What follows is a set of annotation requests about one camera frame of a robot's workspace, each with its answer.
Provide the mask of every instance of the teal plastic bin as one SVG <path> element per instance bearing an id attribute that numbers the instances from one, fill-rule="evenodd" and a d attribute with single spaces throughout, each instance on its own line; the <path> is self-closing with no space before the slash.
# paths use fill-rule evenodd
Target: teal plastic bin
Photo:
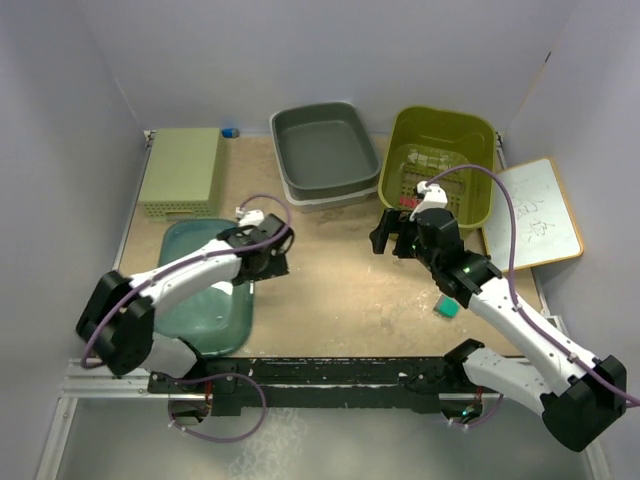
<path id="1" fill-rule="evenodd" d="M 229 220 L 188 220 L 167 230 L 159 266 L 202 248 L 221 231 L 236 226 Z M 253 283 L 234 287 L 219 282 L 188 298 L 155 320 L 155 330 L 181 337 L 205 356 L 233 353 L 249 337 L 253 323 Z"/>

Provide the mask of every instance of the small blue cap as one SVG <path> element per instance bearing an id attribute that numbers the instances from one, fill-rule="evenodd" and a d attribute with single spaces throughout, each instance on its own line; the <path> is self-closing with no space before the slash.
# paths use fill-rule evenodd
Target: small blue cap
<path id="1" fill-rule="evenodd" d="M 224 138 L 236 138 L 240 135 L 240 131 L 237 128 L 223 128 L 221 133 Z"/>

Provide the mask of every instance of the gray plastic tray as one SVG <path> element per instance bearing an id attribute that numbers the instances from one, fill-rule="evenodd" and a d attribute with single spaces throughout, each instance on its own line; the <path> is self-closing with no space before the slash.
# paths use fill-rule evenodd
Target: gray plastic tray
<path id="1" fill-rule="evenodd" d="M 321 103 L 271 117 L 276 155 L 296 198 L 362 191 L 380 174 L 380 158 L 353 105 Z"/>

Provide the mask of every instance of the green plastic basket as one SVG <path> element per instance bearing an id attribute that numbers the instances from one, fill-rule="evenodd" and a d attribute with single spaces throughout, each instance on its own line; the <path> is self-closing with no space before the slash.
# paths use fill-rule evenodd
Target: green plastic basket
<path id="1" fill-rule="evenodd" d="M 475 163 L 494 170 L 496 134 L 475 115 L 414 106 L 396 117 L 378 194 L 383 208 L 411 210 L 417 202 L 414 187 L 421 180 L 456 165 Z M 449 209 L 466 238 L 491 213 L 493 182 L 476 170 L 461 170 L 438 182 L 447 192 Z"/>

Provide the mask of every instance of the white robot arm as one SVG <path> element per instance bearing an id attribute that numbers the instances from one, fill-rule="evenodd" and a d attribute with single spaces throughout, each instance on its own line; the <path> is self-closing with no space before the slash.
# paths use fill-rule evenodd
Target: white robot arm
<path id="1" fill-rule="evenodd" d="M 389 234 L 397 234 L 395 256 L 419 260 L 443 293 L 493 325 L 530 362 L 502 357 L 468 340 L 448 355 L 466 381 L 507 395 L 540 415 L 565 446 L 584 449 L 626 410 L 626 401 L 587 374 L 585 367 L 624 392 L 624 366 L 613 356 L 599 360 L 519 296 L 520 310 L 516 308 L 508 280 L 490 259 L 465 250 L 458 224 L 444 208 L 444 190 L 421 182 L 416 193 L 421 202 L 413 212 L 385 211 L 370 235 L 374 253 L 383 253 Z"/>
<path id="2" fill-rule="evenodd" d="M 154 317 L 217 282 L 288 273 L 285 254 L 293 230 L 259 210 L 236 213 L 237 227 L 168 265 L 129 278 L 117 271 L 103 275 L 76 325 L 87 343 L 85 357 L 93 350 L 118 376 L 137 367 L 173 378 L 204 375 L 200 353 L 183 339 L 154 332 Z"/>

